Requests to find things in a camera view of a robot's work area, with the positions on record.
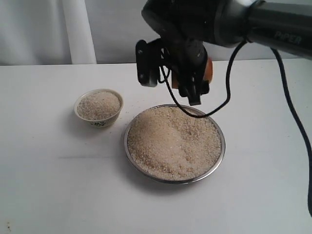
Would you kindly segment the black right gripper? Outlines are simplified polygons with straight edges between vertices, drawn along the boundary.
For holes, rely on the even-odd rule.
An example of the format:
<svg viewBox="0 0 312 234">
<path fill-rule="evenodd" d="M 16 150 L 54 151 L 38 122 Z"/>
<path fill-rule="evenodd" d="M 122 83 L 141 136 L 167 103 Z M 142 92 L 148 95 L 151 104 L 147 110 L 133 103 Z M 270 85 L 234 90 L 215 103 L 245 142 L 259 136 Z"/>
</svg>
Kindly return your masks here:
<svg viewBox="0 0 312 234">
<path fill-rule="evenodd" d="M 204 66 L 207 61 L 199 51 L 203 43 L 216 44 L 215 16 L 217 0 L 149 0 L 141 14 L 162 39 L 171 56 L 183 68 Z M 179 94 L 190 105 L 200 105 L 200 97 L 209 92 L 209 81 L 197 74 L 179 78 Z"/>
</svg>

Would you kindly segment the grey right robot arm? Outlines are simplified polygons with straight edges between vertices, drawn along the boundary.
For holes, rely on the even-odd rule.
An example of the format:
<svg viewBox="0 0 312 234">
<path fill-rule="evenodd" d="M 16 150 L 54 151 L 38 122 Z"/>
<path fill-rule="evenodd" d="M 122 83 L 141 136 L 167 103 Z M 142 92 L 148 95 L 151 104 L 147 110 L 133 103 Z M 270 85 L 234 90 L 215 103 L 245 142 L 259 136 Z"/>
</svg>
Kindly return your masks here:
<svg viewBox="0 0 312 234">
<path fill-rule="evenodd" d="M 246 40 L 310 59 L 312 8 L 264 0 L 150 0 L 142 17 L 159 38 L 136 44 L 138 81 L 154 87 L 166 66 L 190 105 L 209 92 L 204 43 L 234 47 Z"/>
</svg>

